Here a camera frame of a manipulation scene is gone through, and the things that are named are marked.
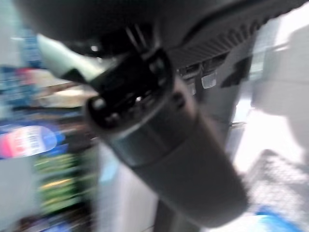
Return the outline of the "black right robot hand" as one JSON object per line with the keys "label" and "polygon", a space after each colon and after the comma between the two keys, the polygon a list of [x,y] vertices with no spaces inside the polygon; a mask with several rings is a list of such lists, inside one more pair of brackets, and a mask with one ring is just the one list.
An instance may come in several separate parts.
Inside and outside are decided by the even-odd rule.
{"label": "black right robot hand", "polygon": [[97,92],[84,116],[118,159],[201,227],[242,215],[247,192],[177,70],[224,61],[302,0],[16,0],[55,76]]}

